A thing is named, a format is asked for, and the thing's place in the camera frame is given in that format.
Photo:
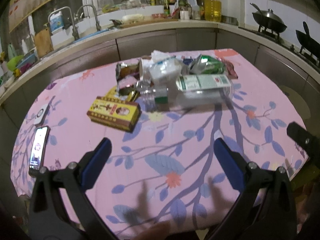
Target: screw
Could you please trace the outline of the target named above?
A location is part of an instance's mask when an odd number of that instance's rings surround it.
[[[249,168],[252,169],[252,170],[254,170],[254,169],[256,169],[258,167],[258,165],[255,162],[249,162],[248,165],[249,165]]]
[[[76,162],[71,162],[68,164],[68,168],[70,170],[74,170],[77,167],[77,163]]]
[[[46,171],[47,171],[47,167],[46,166],[41,167],[40,170],[39,170],[39,172],[41,174],[44,174]]]
[[[280,166],[280,167],[278,168],[278,170],[280,171],[281,174],[284,174],[284,173],[285,173],[285,168],[284,168],[284,166]]]

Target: person's hand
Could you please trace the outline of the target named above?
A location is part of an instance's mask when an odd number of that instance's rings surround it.
[[[170,222],[160,222],[137,235],[132,240],[165,240],[169,236]]]

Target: pink tablecloth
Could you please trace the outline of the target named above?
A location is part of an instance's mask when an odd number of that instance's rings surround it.
[[[239,79],[234,81],[232,103],[210,112],[200,108],[179,113],[143,111],[133,133],[93,123],[86,115],[94,99],[116,85],[116,63],[50,84],[30,108],[14,146],[11,179],[18,195],[31,195],[34,179],[28,175],[28,160],[36,130],[33,119],[51,99],[45,120],[51,128],[45,166],[64,168],[79,161],[103,137],[112,141],[112,155],[87,196],[120,239],[136,235],[153,221],[170,220],[172,232],[181,232],[222,220],[238,192],[213,153],[217,137],[262,168],[287,167],[292,178],[306,156],[286,135],[288,123],[304,126],[288,98],[231,49],[174,54],[197,57],[199,53],[234,64]],[[76,220],[65,195],[64,200]]]

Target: phone screen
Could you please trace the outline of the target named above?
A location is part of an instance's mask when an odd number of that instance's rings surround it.
[[[42,158],[42,152],[45,147],[45,139],[48,132],[48,127],[38,128],[33,141],[29,168],[39,170]]]

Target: faucet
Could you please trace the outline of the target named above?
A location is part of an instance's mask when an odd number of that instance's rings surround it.
[[[63,10],[63,9],[69,9],[70,16],[71,16],[70,19],[71,19],[72,26],[73,26],[72,36],[75,38],[75,41],[76,41],[76,40],[79,40],[80,37],[79,37],[79,33],[78,33],[78,27],[76,27],[75,22],[73,21],[72,11],[71,11],[71,8],[70,8],[70,7],[65,6],[65,7],[62,7],[62,8],[60,8],[60,9],[55,10],[55,11],[53,11],[52,13],[50,13],[49,16],[48,16],[48,22],[50,22],[50,17],[51,17],[52,14],[54,14],[54,13],[56,13],[56,12],[59,12],[59,11],[61,11],[61,10]]]
[[[98,31],[98,32],[101,31],[101,26],[100,26],[100,23],[99,23],[99,21],[98,21],[98,16],[97,16],[97,10],[96,10],[96,8],[95,8],[93,5],[91,5],[91,4],[84,4],[84,5],[80,6],[80,8],[79,8],[78,11],[77,11],[77,14],[79,15],[79,11],[80,11],[83,7],[85,7],[85,6],[90,6],[90,7],[92,7],[93,13],[94,13],[94,17],[95,17],[95,19],[96,19],[97,31]]]

